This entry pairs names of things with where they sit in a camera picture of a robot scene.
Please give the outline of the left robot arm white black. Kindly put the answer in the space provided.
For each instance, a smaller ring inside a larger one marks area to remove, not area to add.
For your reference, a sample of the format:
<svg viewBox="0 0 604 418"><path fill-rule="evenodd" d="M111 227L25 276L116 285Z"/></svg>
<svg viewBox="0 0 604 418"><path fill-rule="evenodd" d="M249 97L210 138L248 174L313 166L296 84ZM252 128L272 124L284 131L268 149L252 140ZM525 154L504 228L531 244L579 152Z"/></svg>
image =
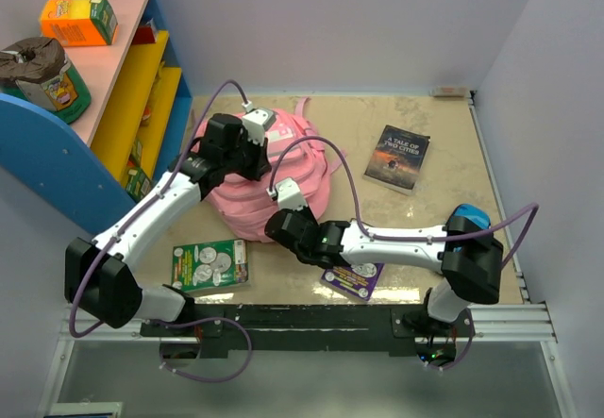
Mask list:
<svg viewBox="0 0 604 418"><path fill-rule="evenodd" d="M146 251L183 213L203 201L226 176L260 180L270 170L267 131L277 115L253 109L243 117L217 113L157 185L121 220L87 242L74 239L65 252L64 295L71 304L69 331L78 338L76 312L120 328L133 319L162 321L175 335L195 324L192 299L170 286L143 288L133 273Z"/></svg>

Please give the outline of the dark novel Two Cities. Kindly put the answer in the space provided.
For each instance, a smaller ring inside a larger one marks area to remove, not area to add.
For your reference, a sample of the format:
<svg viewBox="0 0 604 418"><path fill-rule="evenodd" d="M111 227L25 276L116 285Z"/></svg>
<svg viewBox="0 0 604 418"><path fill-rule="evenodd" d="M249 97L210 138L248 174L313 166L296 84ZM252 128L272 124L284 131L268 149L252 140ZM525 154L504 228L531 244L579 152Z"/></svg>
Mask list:
<svg viewBox="0 0 604 418"><path fill-rule="evenodd" d="M363 177L391 190L413 193L420 176L430 136L386 125Z"/></svg>

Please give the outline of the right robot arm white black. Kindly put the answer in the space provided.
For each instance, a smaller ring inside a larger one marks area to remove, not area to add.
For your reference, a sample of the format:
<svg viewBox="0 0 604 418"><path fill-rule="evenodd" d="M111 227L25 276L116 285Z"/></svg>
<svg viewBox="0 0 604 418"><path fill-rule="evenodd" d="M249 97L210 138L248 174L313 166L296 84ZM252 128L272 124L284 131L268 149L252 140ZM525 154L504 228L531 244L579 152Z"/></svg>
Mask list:
<svg viewBox="0 0 604 418"><path fill-rule="evenodd" d="M469 305L499 302L503 245L463 215L440 226L393 229L356 220L318 223L308 208L281 209L264 232L300 262L323 269L374 263L440 274L443 280L428 290L423 309L405 318L408 327L433 336L450 329Z"/></svg>

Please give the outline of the pink student backpack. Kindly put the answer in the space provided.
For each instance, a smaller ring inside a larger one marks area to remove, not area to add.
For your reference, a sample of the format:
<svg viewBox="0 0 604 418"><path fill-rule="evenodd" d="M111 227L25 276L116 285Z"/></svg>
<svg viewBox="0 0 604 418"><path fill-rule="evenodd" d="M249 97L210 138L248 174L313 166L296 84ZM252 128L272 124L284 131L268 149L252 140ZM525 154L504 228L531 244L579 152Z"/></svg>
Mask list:
<svg viewBox="0 0 604 418"><path fill-rule="evenodd" d="M342 163L339 160L328 161L326 147L319 141L297 144L281 163L277 163L279 155L293 141L318 133L315 125L305 116L308 101L307 97L301 98L292 112L284 109L276 111L277 120L267 132L267 154L271 167L277 173L276 181L293 178L313 214L320 217L327 210L331 176ZM277 211L277 203L267 193L269 180L268 174L260 181L230 174L210 192L207 200L235 236L250 242L271 241L265 236L264 227Z"/></svg>

